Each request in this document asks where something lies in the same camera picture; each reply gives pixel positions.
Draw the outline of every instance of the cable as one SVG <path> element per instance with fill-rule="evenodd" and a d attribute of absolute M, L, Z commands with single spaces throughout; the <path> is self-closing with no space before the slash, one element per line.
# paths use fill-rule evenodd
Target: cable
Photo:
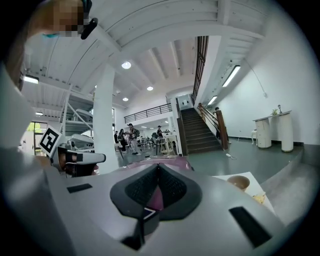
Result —
<path fill-rule="evenodd" d="M 254 75 L 255 75 L 256 79 L 258 80 L 258 82 L 259 82 L 259 84 L 260 84 L 260 86 L 261 86 L 261 89 L 262 89 L 262 91 L 263 91 L 263 94 L 266 96 L 266 95 L 267 95 L 267 93 L 265 92 L 265 89 L 263 88 L 263 86 L 262 86 L 262 84 L 261 84 L 261 82 L 260 82 L 260 80 L 259 80 L 259 78 L 258 78 L 258 76 L 257 76 L 256 72 L 255 72 L 255 71 L 253 70 L 253 68 L 250 66 L 250 64 L 249 64 L 249 62 L 247 61 L 247 59 L 246 59 L 246 58 L 244 58 L 244 60 L 245 60 L 245 62 L 248 64 L 248 66 L 250 67 L 250 69 L 253 71 L 253 73 L 254 73 Z"/>

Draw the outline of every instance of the table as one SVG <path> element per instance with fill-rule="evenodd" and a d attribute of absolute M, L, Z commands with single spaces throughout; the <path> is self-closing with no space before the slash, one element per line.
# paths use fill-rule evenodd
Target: table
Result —
<path fill-rule="evenodd" d="M 116 147 L 119 147 L 120 155 L 121 155 L 122 159 L 124 159 L 124 156 L 122 155 L 122 145 L 120 143 L 114 143 L 114 149 L 116 149 Z"/>
<path fill-rule="evenodd" d="M 265 193 L 264 190 L 262 189 L 262 187 L 259 185 L 256 178 L 252 175 L 252 173 L 250 171 L 239 173 L 239 174 L 220 175 L 220 176 L 213 176 L 213 177 L 226 181 L 230 177 L 236 176 L 236 175 L 241 175 L 241 176 L 247 177 L 249 179 L 250 185 L 245 190 L 245 193 L 247 193 L 249 196 L 253 197 L 255 195 L 263 195 Z M 275 212 L 275 210 L 274 210 L 274 208 L 273 208 L 272 204 L 270 203 L 267 196 L 265 196 L 263 205 L 265 207 L 267 207 L 274 215 L 276 215 L 276 212 Z"/>
<path fill-rule="evenodd" d="M 290 111 L 253 120 L 256 126 L 256 138 L 260 149 L 271 147 L 269 118 L 279 117 L 281 150 L 291 152 L 294 149 L 294 132 Z"/>

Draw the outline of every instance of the gray floor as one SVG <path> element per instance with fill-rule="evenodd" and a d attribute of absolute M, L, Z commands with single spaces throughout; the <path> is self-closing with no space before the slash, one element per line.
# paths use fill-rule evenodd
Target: gray floor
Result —
<path fill-rule="evenodd" d="M 139 162 L 144 160 L 145 158 L 147 158 L 148 156 L 152 157 L 156 155 L 156 149 L 155 148 L 151 148 L 151 149 L 144 149 L 142 148 L 142 151 L 140 152 L 141 154 L 139 155 L 132 155 L 132 151 L 128 150 L 127 153 L 122 154 L 123 155 L 123 159 L 120 155 L 119 152 L 116 152 L 116 156 L 118 159 L 118 164 L 119 167 L 123 167 L 123 166 L 127 166 L 129 164 L 132 164 L 134 162 Z"/>
<path fill-rule="evenodd" d="M 279 185 L 265 189 L 279 219 L 287 226 L 302 218 L 314 201 L 320 184 L 320 169 L 300 163 Z"/>
<path fill-rule="evenodd" d="M 196 172 L 210 176 L 230 175 L 251 172 L 261 184 L 292 161 L 303 147 L 294 147 L 292 152 L 281 151 L 281 144 L 272 145 L 267 149 L 259 149 L 251 140 L 230 139 L 232 144 L 226 151 L 216 150 L 205 153 L 191 154 L 188 161 Z"/>

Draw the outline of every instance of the bowl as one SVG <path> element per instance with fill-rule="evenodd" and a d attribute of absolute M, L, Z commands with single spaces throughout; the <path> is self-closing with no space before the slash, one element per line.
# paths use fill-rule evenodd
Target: bowl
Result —
<path fill-rule="evenodd" d="M 245 191 L 250 185 L 250 180 L 247 177 L 241 175 L 231 176 L 226 180 L 227 182 L 235 185 L 237 188 Z"/>

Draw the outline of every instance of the hand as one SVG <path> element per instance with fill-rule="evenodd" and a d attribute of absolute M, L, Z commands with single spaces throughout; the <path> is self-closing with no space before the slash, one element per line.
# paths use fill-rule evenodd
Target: hand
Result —
<path fill-rule="evenodd" d="M 77 31 L 84 24 L 84 7 L 81 0 L 51 0 L 35 11 L 30 19 L 29 33 L 53 34 Z"/>
<path fill-rule="evenodd" d="M 59 164 L 60 167 L 63 171 L 65 171 L 67 174 L 72 174 L 73 170 L 74 170 L 74 165 L 68 164 L 66 163 L 66 154 L 65 153 L 58 153 L 58 157 L 59 157 Z M 72 155 L 72 161 L 73 162 L 77 162 L 77 155 L 73 154 Z M 97 173 L 95 172 L 95 170 L 98 170 L 99 166 L 95 165 L 93 167 L 92 173 L 91 175 L 96 175 Z"/>

